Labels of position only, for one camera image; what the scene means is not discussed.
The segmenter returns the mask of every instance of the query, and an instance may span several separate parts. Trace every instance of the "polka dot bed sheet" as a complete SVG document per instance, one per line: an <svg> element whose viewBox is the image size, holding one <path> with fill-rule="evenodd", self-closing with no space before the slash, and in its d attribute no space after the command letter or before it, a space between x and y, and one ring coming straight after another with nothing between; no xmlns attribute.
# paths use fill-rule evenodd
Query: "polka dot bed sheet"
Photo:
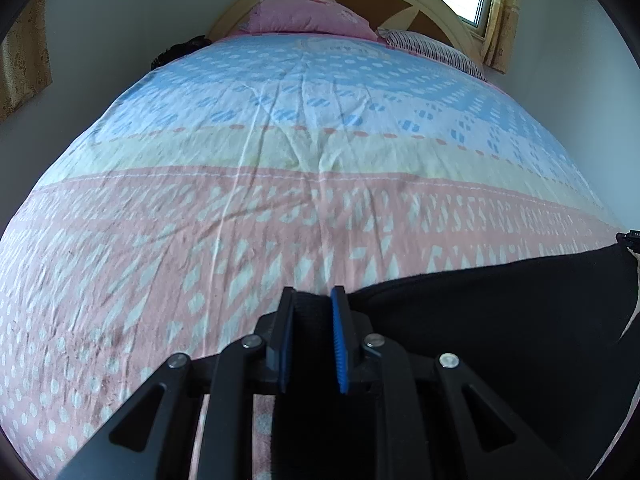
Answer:
<svg viewBox="0 0 640 480"><path fill-rule="evenodd" d="M576 253L615 226L554 137L476 78L365 40L229 38L124 92L4 233L0 425L52 479L169 354L219 352L283 286Z"/></svg>

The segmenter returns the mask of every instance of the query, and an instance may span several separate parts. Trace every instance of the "pink pillow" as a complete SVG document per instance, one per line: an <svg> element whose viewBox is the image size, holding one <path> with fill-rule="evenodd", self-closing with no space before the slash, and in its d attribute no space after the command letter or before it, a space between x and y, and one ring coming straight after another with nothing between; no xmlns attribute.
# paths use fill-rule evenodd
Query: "pink pillow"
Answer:
<svg viewBox="0 0 640 480"><path fill-rule="evenodd" d="M260 32L325 32L377 41L369 22L328 0L260 0L242 27Z"/></svg>

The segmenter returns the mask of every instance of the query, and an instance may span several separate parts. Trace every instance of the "black furry object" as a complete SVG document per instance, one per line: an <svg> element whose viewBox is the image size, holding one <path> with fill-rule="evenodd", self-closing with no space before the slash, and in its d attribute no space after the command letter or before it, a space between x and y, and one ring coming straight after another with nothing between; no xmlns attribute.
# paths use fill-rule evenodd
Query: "black furry object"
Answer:
<svg viewBox="0 0 640 480"><path fill-rule="evenodd" d="M160 56L156 57L151 63L151 70L155 70L161 66L171 63L176 59L180 59L187 54L192 54L196 50L200 50L211 44L211 40L208 40L204 36L196 36L192 40L185 43L178 43L165 50Z"/></svg>

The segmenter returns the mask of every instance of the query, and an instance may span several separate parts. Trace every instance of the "metal screw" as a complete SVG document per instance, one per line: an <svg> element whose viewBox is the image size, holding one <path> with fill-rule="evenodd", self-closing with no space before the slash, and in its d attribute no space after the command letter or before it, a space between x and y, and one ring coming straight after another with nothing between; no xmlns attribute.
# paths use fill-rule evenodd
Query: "metal screw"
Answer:
<svg viewBox="0 0 640 480"><path fill-rule="evenodd" d="M439 361L443 368L455 368L460 364L459 357L455 354L449 354L449 353L442 354L440 356Z"/></svg>
<svg viewBox="0 0 640 480"><path fill-rule="evenodd" d="M167 364L169 365L169 368L182 368L187 364L188 360L189 357L187 354L173 354L169 357L169 362Z"/></svg>
<svg viewBox="0 0 640 480"><path fill-rule="evenodd" d="M385 343L385 337L380 334L369 334L364 338L364 344L369 348L378 348Z"/></svg>
<svg viewBox="0 0 640 480"><path fill-rule="evenodd" d="M262 344L262 338L257 334L246 335L242 338L242 346L245 348L258 348Z"/></svg>

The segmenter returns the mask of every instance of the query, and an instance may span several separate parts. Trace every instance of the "patterned curtain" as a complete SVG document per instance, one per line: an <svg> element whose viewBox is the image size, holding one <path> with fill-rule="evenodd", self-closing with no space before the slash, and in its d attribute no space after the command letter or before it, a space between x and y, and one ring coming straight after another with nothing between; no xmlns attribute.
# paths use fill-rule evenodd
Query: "patterned curtain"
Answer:
<svg viewBox="0 0 640 480"><path fill-rule="evenodd" d="M492 0L482 45L484 64L505 74L518 27L520 0Z"/></svg>
<svg viewBox="0 0 640 480"><path fill-rule="evenodd" d="M31 0L0 44L0 122L51 83L44 1Z"/></svg>

